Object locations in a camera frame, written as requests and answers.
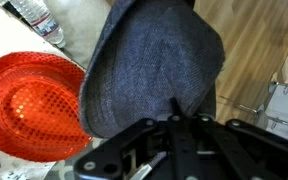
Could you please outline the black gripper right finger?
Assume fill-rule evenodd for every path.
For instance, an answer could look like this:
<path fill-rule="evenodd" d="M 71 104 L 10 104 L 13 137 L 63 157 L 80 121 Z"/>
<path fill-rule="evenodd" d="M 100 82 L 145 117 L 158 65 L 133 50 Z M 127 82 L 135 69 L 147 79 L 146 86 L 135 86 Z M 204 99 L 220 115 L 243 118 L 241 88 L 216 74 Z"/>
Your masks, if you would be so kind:
<path fill-rule="evenodd" d="M 197 117 L 200 139 L 212 149 L 219 180 L 288 180 L 288 140 L 239 119 L 222 125 Z"/>

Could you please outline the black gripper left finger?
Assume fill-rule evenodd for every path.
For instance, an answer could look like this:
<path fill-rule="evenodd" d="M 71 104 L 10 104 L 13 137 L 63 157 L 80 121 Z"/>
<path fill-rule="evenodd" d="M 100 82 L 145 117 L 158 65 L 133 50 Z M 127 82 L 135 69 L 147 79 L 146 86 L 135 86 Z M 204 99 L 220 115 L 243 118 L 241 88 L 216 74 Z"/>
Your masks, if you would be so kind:
<path fill-rule="evenodd" d="M 171 180 L 169 122 L 142 119 L 79 158 L 75 180 Z"/>

